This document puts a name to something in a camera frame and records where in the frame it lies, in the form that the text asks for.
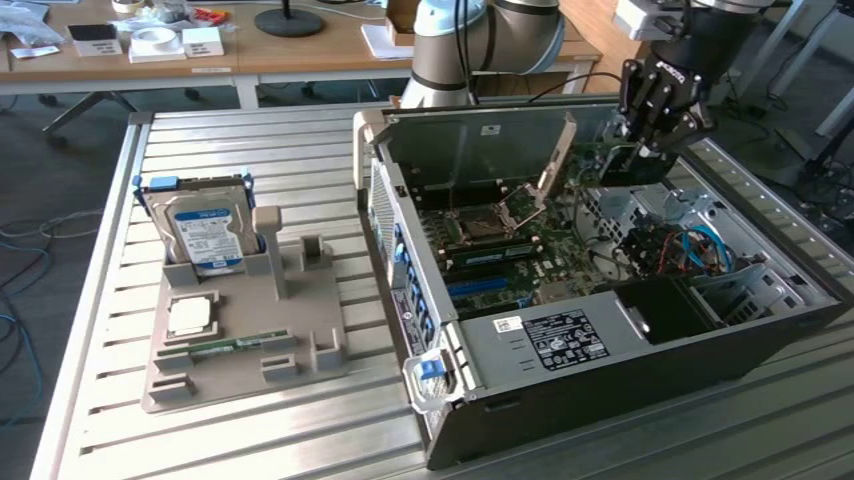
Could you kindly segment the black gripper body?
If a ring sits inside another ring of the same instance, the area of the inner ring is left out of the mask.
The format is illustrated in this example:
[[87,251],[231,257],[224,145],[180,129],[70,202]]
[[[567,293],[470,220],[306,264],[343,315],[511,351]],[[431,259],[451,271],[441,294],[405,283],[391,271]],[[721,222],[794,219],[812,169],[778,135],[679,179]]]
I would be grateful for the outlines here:
[[653,22],[669,38],[651,43],[650,68],[681,100],[707,96],[735,60],[758,17],[757,12],[690,7],[681,19],[667,15]]

